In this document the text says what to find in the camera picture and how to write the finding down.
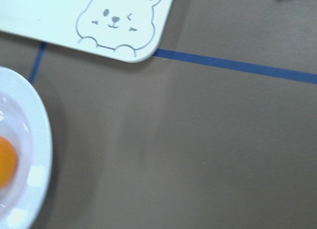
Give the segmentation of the white plate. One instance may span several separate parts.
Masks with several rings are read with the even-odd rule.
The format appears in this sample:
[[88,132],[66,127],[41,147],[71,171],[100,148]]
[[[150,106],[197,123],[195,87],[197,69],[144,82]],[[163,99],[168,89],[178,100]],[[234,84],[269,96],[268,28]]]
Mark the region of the white plate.
[[52,133],[36,90],[23,76],[5,67],[0,69],[0,135],[17,153],[14,177],[0,191],[0,227],[29,229],[50,183]]

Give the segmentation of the orange fruit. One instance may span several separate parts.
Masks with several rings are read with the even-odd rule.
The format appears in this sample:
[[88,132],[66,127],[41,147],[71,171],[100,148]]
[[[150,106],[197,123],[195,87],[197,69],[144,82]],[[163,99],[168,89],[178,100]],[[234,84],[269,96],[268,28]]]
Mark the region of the orange fruit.
[[6,138],[0,137],[0,189],[5,188],[13,179],[17,161],[13,145]]

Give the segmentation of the white bear tray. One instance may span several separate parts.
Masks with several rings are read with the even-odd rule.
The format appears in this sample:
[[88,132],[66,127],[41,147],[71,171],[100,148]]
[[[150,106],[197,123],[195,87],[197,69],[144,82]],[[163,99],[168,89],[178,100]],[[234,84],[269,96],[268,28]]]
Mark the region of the white bear tray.
[[174,0],[0,0],[0,29],[124,62],[157,50]]

